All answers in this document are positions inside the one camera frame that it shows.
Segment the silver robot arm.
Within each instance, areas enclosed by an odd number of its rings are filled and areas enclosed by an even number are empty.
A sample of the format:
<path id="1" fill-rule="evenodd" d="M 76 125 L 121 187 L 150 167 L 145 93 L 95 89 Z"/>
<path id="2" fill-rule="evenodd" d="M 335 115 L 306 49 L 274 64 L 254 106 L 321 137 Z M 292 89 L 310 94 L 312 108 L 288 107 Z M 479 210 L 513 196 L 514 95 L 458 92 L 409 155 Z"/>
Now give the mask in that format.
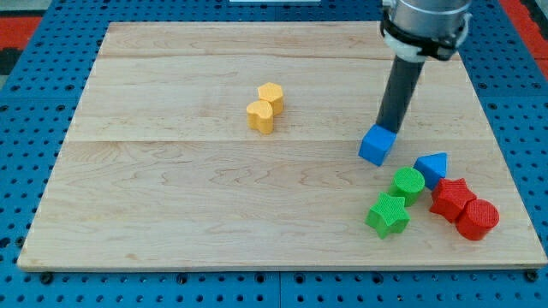
<path id="1" fill-rule="evenodd" d="M 383 0 L 380 32 L 406 62 L 448 61 L 468 36 L 471 0 Z"/>

